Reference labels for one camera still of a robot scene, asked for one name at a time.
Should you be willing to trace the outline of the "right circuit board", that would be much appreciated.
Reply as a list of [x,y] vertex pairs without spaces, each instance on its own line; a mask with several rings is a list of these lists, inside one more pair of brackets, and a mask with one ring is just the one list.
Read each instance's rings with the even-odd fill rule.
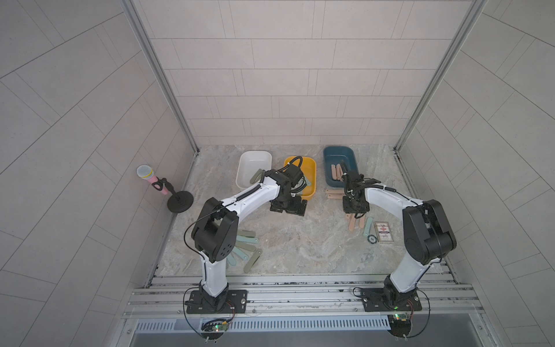
[[390,325],[389,333],[396,337],[407,339],[412,331],[412,318],[407,312],[398,312],[387,315]]

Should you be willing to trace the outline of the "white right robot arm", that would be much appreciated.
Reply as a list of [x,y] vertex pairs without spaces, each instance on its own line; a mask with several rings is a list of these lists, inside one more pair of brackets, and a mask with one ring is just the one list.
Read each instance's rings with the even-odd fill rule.
[[363,293],[369,302],[379,301],[387,309],[405,309],[415,305],[417,284],[431,264],[439,263],[457,247],[455,234],[445,210],[436,200],[405,196],[379,180],[355,171],[343,174],[343,210],[361,218],[371,205],[391,213],[403,222],[406,253],[395,271],[386,277],[382,293]]

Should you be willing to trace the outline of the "dark teal storage box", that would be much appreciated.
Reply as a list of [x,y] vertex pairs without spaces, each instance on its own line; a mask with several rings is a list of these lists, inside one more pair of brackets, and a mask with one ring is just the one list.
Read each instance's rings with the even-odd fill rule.
[[325,161],[325,179],[327,184],[333,188],[343,188],[343,182],[338,181],[338,173],[332,173],[332,166],[341,166],[344,162],[348,171],[358,173],[358,165],[354,151],[345,146],[327,146],[323,152]]

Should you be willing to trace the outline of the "circuit board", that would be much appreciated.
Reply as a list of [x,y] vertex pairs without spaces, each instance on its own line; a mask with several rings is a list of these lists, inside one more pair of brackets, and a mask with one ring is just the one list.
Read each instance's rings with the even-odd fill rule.
[[202,325],[202,332],[204,333],[224,333],[230,327],[228,320],[210,320]]
[[407,339],[412,331],[412,318],[407,312],[398,312],[387,315],[390,325],[389,333],[396,337]]

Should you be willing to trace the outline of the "pink toy microphone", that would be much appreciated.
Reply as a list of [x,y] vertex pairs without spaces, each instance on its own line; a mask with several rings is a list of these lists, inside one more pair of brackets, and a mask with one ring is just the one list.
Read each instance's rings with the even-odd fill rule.
[[147,164],[143,164],[137,167],[137,176],[141,179],[148,181],[155,190],[161,192],[163,195],[167,195],[169,191],[166,189],[164,183],[159,179],[153,170],[153,168]]

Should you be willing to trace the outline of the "white storage box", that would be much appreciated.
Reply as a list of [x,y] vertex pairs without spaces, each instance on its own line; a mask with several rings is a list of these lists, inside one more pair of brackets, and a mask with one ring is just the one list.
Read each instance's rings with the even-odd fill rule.
[[239,189],[247,189],[252,183],[253,176],[262,169],[268,171],[272,167],[273,157],[267,151],[251,150],[244,152],[238,164],[236,175],[236,186]]

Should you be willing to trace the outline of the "aluminium rail frame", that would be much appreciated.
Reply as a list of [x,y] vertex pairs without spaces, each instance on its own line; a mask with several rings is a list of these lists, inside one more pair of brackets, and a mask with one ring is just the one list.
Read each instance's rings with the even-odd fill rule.
[[[363,315],[353,289],[381,289],[383,275],[228,276],[231,289],[246,290],[245,316]],[[181,318],[182,300],[198,286],[195,277],[155,277],[150,287],[135,289],[124,318]],[[427,273],[419,283],[422,313],[482,313],[470,284],[456,283],[451,273]]]

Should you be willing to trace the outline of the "yellow storage box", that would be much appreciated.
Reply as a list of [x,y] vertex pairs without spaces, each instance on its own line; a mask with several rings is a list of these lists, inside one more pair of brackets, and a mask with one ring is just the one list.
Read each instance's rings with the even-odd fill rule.
[[306,187],[298,193],[303,200],[310,201],[313,198],[317,188],[317,164],[313,158],[303,157],[301,170],[304,174]]

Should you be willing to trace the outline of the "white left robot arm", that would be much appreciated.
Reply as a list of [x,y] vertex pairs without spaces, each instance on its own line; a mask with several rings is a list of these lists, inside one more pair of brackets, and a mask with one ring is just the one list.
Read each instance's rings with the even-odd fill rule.
[[267,202],[272,212],[305,215],[307,201],[300,195],[306,187],[301,170],[303,161],[296,156],[281,169],[264,171],[258,182],[238,195],[205,202],[192,225],[191,237],[195,243],[193,250],[202,260],[199,293],[216,311],[226,305],[226,258],[235,247],[241,221]]

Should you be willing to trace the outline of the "olive folding knife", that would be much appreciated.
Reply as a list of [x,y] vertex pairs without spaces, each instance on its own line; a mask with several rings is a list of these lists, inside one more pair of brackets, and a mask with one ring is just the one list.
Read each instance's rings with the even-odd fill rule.
[[240,242],[240,241],[237,241],[236,247],[238,247],[241,250],[248,251],[248,252],[255,252],[257,250],[257,247],[254,246],[254,244],[248,244],[248,243],[244,243],[244,242]]
[[247,261],[247,264],[245,264],[244,266],[244,273],[250,273],[251,269],[253,268],[254,264],[257,262],[257,260],[259,260],[259,258],[262,255],[262,250],[261,249],[256,249],[254,250],[254,252],[252,253],[251,257],[249,258],[249,260]]
[[254,231],[238,230],[238,235],[243,237],[255,238],[256,233]]
[[264,176],[264,170],[263,169],[258,169],[255,174],[253,175],[253,177],[250,179],[250,184],[255,184],[256,182],[259,182],[260,179]]

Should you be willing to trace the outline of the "small printed card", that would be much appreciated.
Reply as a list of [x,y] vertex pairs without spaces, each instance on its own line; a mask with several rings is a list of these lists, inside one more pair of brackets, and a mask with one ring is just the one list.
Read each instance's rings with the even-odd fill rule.
[[388,222],[376,221],[374,228],[377,240],[380,243],[393,243],[393,234],[391,232],[390,224]]

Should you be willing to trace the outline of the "black microphone stand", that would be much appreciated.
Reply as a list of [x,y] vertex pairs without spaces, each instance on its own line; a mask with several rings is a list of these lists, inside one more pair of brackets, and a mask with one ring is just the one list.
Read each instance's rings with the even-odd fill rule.
[[177,192],[166,178],[159,179],[151,185],[159,192],[166,189],[171,194],[167,207],[172,213],[183,213],[193,205],[194,197],[192,193],[184,190]]

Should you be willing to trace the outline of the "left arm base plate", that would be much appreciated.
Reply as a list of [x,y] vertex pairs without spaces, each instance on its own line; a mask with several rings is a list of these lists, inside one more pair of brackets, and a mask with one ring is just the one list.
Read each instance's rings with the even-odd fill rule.
[[217,297],[210,296],[204,290],[195,290],[185,301],[187,314],[225,315],[244,314],[246,312],[248,291],[225,290]]

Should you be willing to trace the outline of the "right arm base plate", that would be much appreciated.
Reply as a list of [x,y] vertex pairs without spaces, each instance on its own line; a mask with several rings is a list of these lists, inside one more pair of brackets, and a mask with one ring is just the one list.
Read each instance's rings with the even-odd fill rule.
[[366,312],[422,311],[422,303],[416,290],[399,293],[395,287],[361,289],[359,296]]

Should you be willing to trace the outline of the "left circuit board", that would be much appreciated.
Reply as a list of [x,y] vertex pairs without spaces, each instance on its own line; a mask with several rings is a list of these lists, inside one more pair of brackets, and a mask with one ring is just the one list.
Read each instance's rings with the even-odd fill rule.
[[204,333],[224,333],[230,327],[228,320],[210,320],[202,325],[202,332]]

